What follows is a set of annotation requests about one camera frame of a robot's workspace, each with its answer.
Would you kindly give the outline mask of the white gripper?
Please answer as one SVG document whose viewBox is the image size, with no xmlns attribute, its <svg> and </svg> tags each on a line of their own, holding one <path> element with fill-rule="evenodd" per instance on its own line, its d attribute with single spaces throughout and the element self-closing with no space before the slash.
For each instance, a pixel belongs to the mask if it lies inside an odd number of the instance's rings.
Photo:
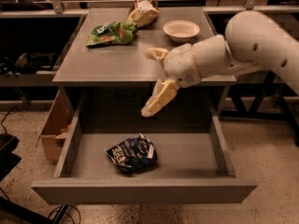
<svg viewBox="0 0 299 224">
<path fill-rule="evenodd" d="M 156 82 L 152 95 L 141 109 L 141 115 L 149 118 L 168 105 L 177 95 L 179 87 L 188 88 L 199 84 L 201 75 L 196 65 L 192 45 L 187 43 L 168 51 L 164 48 L 149 48 L 147 59 L 163 63 L 168 77 Z"/>
</svg>

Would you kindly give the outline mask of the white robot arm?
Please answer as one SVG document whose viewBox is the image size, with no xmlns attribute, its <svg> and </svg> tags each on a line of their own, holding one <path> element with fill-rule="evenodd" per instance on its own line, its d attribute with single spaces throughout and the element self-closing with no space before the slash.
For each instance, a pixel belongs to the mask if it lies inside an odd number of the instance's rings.
<svg viewBox="0 0 299 224">
<path fill-rule="evenodd" d="M 163 68 L 141 115 L 158 113 L 180 88 L 197 85 L 212 76 L 236 76 L 260 69 L 275 73 L 299 94 L 299 41 L 268 16 L 255 10 L 234 15 L 223 35 L 174 49 L 150 48 L 146 56 Z"/>
</svg>

